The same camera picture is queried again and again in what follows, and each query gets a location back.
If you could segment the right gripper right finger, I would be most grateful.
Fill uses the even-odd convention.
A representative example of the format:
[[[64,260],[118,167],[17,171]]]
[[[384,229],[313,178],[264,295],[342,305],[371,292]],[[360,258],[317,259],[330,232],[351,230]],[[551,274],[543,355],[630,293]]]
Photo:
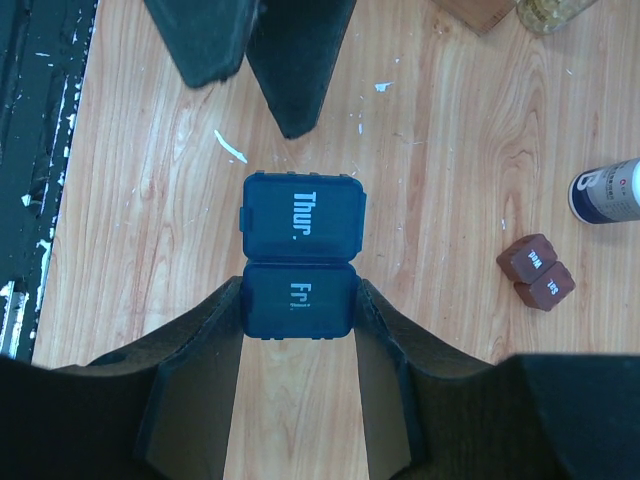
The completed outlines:
[[[354,332],[371,478],[638,477],[636,356],[517,354],[491,365],[365,280]]]

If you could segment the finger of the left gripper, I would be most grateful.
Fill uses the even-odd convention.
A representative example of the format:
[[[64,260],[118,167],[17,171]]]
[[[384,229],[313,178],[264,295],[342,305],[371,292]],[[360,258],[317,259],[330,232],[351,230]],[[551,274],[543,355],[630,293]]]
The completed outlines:
[[[258,3],[247,58],[282,135],[315,128],[356,2]]]
[[[146,0],[184,83],[197,89],[234,76],[258,16],[252,0]]]

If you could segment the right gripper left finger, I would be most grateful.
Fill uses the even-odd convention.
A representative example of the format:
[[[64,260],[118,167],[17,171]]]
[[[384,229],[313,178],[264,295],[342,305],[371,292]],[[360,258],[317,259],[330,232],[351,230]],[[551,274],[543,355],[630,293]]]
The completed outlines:
[[[220,479],[243,342],[241,281],[85,366],[1,361],[5,479]]]

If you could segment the teal pill box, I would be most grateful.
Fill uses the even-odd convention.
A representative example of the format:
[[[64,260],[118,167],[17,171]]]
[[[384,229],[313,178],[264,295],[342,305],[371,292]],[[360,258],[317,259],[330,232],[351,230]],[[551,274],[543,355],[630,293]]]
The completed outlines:
[[[243,184],[242,321],[262,340],[334,339],[353,327],[366,194],[348,175],[256,172]]]

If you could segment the clear jar of yellow pills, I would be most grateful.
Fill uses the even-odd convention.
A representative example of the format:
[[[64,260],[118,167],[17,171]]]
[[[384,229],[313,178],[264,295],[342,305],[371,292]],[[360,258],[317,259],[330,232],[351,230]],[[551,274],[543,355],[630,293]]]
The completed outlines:
[[[594,3],[596,0],[520,0],[516,2],[516,12],[529,31],[537,35],[548,35],[562,28]]]

